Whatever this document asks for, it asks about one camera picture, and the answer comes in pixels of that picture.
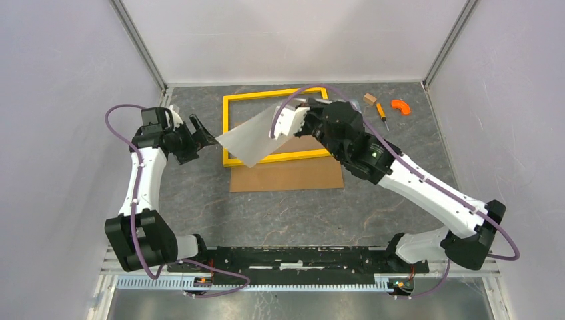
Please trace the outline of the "yellow picture frame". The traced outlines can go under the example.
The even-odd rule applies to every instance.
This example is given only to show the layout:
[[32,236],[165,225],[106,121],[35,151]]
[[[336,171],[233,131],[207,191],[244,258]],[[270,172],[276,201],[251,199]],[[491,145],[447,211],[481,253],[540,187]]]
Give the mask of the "yellow picture frame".
[[297,95],[307,93],[319,93],[322,98],[328,98],[327,88],[321,85],[310,86],[303,91],[299,88],[292,88],[224,96],[223,134],[218,137],[218,141],[223,147],[223,166],[235,167],[246,165],[247,167],[252,167],[256,164],[328,157],[330,153],[322,147],[306,151],[276,152],[279,147],[282,147],[294,137],[298,129],[298,122],[296,120],[301,115],[304,115],[303,111],[294,111],[289,108],[284,109],[281,117],[277,119],[274,138],[270,138],[270,132],[275,113],[279,109],[276,105],[266,108],[237,127],[232,129],[229,127],[230,103],[232,102],[275,97],[296,97]]

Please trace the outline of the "photo with backing board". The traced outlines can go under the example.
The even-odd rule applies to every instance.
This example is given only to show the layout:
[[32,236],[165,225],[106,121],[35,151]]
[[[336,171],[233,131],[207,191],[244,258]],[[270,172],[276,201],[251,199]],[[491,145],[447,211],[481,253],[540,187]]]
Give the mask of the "photo with backing board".
[[216,137],[217,142],[247,167],[256,165],[295,135],[278,140],[269,137],[269,133],[273,133],[274,129],[275,107],[277,106],[273,105],[265,109],[239,126]]

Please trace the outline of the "yellow handled screwdriver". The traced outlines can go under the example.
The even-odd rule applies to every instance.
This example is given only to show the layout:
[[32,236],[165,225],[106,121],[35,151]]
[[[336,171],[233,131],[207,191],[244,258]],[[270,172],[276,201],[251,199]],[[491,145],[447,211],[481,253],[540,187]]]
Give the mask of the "yellow handled screwdriver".
[[386,127],[386,130],[390,131],[390,127],[388,126],[388,119],[386,117],[386,113],[384,112],[382,105],[380,103],[376,103],[376,109],[378,111],[381,121],[384,123]]

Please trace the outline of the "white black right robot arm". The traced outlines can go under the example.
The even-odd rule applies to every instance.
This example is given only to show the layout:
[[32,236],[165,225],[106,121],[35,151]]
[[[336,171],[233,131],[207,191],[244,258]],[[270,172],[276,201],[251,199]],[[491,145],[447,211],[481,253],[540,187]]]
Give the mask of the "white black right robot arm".
[[443,224],[433,231],[395,235],[384,255],[391,271],[432,259],[482,268],[504,204],[473,199],[420,168],[396,145],[369,133],[361,113],[348,102],[308,98],[302,105],[307,112],[300,135],[312,135],[353,176],[402,195]]

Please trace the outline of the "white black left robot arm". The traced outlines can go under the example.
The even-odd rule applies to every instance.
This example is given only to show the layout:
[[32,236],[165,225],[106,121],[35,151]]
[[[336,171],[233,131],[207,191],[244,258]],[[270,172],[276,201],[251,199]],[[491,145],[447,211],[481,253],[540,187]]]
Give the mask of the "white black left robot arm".
[[127,194],[117,216],[105,221],[105,235],[126,272],[143,270],[151,279],[158,279],[163,267],[181,260],[192,271],[202,271],[209,264],[203,238],[175,235],[159,213],[159,192],[170,155],[182,165],[198,159],[203,147],[217,141],[194,114],[185,121],[172,105],[137,108],[142,124],[130,139],[109,121],[120,106],[105,113],[107,128],[128,145],[131,156]]

